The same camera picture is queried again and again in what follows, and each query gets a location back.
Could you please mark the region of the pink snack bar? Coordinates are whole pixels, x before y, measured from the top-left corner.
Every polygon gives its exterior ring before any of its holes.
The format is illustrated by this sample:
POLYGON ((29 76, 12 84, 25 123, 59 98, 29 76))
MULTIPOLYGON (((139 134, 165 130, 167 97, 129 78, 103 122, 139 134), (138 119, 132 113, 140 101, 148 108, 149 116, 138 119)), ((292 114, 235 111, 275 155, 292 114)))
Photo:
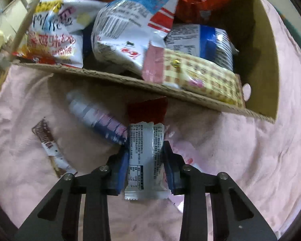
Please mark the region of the pink snack bar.
POLYGON ((189 141, 184 139, 178 128, 172 125, 167 125, 165 127, 164 139, 169 141, 172 151, 181 155, 186 164, 203 172, 203 162, 199 152, 189 141))

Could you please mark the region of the yellow checkered cracker pack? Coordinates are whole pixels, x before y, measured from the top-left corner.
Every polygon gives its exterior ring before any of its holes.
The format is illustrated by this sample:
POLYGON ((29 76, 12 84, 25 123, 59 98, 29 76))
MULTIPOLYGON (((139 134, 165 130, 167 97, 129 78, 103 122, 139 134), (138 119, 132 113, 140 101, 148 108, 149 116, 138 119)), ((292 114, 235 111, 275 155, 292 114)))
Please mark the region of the yellow checkered cracker pack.
POLYGON ((184 89, 239 108, 245 107, 239 75, 209 60, 149 45, 142 78, 184 89))

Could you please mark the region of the blue pink snack packet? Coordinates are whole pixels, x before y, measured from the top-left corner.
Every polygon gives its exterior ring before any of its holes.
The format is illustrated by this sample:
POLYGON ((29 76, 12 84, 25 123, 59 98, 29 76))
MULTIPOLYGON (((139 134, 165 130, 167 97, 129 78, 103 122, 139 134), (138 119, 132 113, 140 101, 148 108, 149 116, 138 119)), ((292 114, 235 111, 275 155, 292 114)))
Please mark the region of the blue pink snack packet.
POLYGON ((120 123, 102 103, 92 101, 77 90, 68 92, 66 99, 70 112, 83 124, 113 143, 124 145, 127 142, 127 127, 120 123))

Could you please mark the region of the white yellow PanPan chip bag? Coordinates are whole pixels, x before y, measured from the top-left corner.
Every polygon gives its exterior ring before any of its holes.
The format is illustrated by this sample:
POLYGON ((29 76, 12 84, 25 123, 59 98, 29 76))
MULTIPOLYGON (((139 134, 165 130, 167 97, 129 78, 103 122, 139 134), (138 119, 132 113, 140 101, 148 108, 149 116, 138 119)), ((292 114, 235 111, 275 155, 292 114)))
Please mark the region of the white yellow PanPan chip bag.
POLYGON ((40 64, 82 68, 83 30, 105 6, 94 0, 39 0, 13 55, 40 64))

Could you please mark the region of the red snack bag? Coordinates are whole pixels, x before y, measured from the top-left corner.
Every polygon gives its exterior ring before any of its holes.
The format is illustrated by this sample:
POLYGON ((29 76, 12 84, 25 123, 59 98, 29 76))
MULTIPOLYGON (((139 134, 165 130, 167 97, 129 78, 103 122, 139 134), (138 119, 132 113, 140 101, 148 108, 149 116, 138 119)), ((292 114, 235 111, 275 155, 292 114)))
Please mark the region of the red snack bag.
POLYGON ((230 0, 179 0, 175 17, 183 23, 204 25, 229 3, 230 0))

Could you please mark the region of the brown small snack packet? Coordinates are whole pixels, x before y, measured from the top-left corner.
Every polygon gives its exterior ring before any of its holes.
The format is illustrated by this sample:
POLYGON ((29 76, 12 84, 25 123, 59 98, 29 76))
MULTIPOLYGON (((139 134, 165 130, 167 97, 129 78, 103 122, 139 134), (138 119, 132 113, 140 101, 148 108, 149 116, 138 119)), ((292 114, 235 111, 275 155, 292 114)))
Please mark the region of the brown small snack packet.
POLYGON ((77 174, 76 169, 69 164, 69 162, 61 153, 45 118, 40 120, 32 128, 32 132, 40 140, 41 145, 45 150, 56 175, 59 178, 61 178, 64 174, 77 174))

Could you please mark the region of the grey blue snack bag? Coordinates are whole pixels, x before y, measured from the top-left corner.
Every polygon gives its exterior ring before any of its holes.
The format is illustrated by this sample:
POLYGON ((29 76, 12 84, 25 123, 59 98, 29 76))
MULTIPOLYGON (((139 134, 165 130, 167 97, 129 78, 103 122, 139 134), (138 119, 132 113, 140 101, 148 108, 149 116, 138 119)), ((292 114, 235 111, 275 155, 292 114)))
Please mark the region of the grey blue snack bag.
POLYGON ((206 25, 175 24, 165 38, 166 47, 200 57, 233 71, 233 56, 238 50, 225 30, 206 25))

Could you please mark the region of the open cardboard box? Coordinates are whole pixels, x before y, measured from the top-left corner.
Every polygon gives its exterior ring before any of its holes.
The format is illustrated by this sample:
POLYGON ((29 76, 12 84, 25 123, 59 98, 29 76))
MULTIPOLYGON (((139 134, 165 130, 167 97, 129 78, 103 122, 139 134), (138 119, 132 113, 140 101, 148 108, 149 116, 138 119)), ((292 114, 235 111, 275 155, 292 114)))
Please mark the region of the open cardboard box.
POLYGON ((105 72, 106 66, 98 63, 93 56, 84 61, 83 68, 27 63, 24 60, 16 60, 15 64, 55 74, 85 76, 124 84, 213 110, 275 123, 280 93, 278 55, 270 20, 261 0, 231 0, 230 8, 221 18, 232 43, 239 50, 234 59, 234 70, 242 85, 251 87, 250 98, 242 106, 215 100, 200 94, 197 88, 188 86, 182 79, 184 72, 173 66, 178 60, 174 53, 156 54, 154 66, 161 65, 163 69, 154 75, 145 74, 145 81, 133 74, 105 72))

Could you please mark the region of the light blue white snack bag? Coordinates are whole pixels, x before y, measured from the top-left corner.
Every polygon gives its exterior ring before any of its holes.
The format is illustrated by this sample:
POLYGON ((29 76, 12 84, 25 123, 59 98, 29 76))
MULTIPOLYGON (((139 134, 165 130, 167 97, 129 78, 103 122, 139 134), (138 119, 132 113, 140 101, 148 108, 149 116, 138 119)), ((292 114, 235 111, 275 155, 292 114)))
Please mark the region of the light blue white snack bag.
POLYGON ((164 48, 179 0, 115 0, 98 13, 92 51, 98 69, 141 76, 149 45, 164 48))

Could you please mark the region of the white snack bar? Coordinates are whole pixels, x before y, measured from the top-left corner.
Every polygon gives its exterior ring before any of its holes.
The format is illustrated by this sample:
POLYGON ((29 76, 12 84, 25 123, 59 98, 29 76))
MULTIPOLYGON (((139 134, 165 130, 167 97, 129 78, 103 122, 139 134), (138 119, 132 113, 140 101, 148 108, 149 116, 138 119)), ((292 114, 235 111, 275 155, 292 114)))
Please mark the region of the white snack bar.
POLYGON ((170 191, 161 156, 164 134, 165 126, 161 123, 130 125, 126 200, 168 198, 170 191))

